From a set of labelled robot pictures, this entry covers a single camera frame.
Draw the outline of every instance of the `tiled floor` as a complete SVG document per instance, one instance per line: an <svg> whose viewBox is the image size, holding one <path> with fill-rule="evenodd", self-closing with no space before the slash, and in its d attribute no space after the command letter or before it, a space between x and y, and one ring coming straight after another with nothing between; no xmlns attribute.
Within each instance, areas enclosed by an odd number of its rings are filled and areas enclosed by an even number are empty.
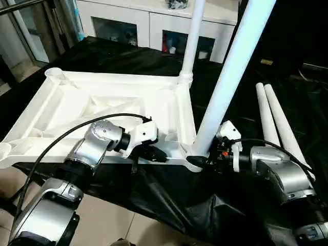
<svg viewBox="0 0 328 246"><path fill-rule="evenodd" d="M15 76L16 80L18 82L23 81L33 73L35 73L37 70L39 70L40 67L35 66L30 59L27 59L19 64L17 64L15 67L11 69L11 72ZM10 86L7 83L3 83L3 81L0 81L0 96L5 94L7 91L10 90Z"/></svg>
<svg viewBox="0 0 328 246"><path fill-rule="evenodd" d="M0 195L13 195L25 178L22 172L12 167L0 170ZM38 189L38 185L31 185L23 207ZM89 195L84 196L77 214L80 222L72 246L109 246L119 238L126 238L137 246L205 245L156 220ZM12 216L0 210L0 246L7 245L11 225Z"/></svg>

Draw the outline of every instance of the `wall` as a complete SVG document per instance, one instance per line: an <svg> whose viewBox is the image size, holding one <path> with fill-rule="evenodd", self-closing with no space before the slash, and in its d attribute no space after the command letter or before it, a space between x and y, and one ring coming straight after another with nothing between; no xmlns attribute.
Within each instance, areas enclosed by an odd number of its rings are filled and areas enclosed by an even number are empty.
<svg viewBox="0 0 328 246"><path fill-rule="evenodd" d="M0 16L0 55L12 68L29 56L7 14Z"/></svg>

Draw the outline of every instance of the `black tablecloth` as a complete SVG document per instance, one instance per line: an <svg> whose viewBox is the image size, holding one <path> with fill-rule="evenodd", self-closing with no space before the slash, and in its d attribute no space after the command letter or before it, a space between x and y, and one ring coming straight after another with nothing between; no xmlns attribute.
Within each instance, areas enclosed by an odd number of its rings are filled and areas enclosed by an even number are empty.
<svg viewBox="0 0 328 246"><path fill-rule="evenodd" d="M0 97L1 139L45 80L44 71L67 71L178 76L183 57L148 48L121 45L87 37L58 60L40 69ZM222 65L198 61L190 89L198 129ZM327 84L278 79L248 68L225 115L242 137L263 138L255 84L271 83L307 161L326 178L328 146ZM15 165L28 172L30 163ZM42 164L47 177L54 164ZM185 167L139 165L131 176L128 165L101 164L85 192L162 221L192 237L214 244L293 245L285 221L268 184L247 174L220 176L209 170L191 173Z"/></svg>

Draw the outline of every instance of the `cabinet door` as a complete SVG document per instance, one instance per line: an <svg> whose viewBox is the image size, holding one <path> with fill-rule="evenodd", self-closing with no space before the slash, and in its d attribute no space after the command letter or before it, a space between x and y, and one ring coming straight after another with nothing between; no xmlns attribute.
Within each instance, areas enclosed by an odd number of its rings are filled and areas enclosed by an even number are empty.
<svg viewBox="0 0 328 246"><path fill-rule="evenodd" d="M86 36L149 47L149 13L117 6L77 1Z"/></svg>
<svg viewBox="0 0 328 246"><path fill-rule="evenodd" d="M190 23L189 18L150 13L150 48L184 54ZM202 21L196 58L222 63L234 28Z"/></svg>

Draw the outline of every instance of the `white tube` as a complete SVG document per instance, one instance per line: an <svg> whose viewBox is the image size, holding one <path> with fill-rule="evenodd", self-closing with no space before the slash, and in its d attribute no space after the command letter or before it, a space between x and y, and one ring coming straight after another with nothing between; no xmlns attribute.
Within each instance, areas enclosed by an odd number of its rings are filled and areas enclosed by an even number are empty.
<svg viewBox="0 0 328 246"><path fill-rule="evenodd" d="M207 156L275 2L276 0L249 0L191 154Z"/></svg>
<svg viewBox="0 0 328 246"><path fill-rule="evenodd" d="M271 85L265 85L264 87L266 96L269 101L269 105L275 119L278 132L282 141L283 147L291 152L301 163L310 167L302 154L302 151L297 143L297 140L294 136L291 126L288 123L288 120L281 108L281 105L276 97L275 92L272 89Z"/></svg>
<svg viewBox="0 0 328 246"><path fill-rule="evenodd" d="M193 66L197 50L199 29L203 18L206 0L196 0L194 3L193 17L190 24L187 46L184 52L182 69L180 72L181 82L191 83L193 81Z"/></svg>
<svg viewBox="0 0 328 246"><path fill-rule="evenodd" d="M258 99L258 106L260 109L260 116L262 122L262 129L264 139L280 146L278 134L276 131L275 123L272 118L267 95L265 94L264 86L262 83L256 84L256 93Z"/></svg>

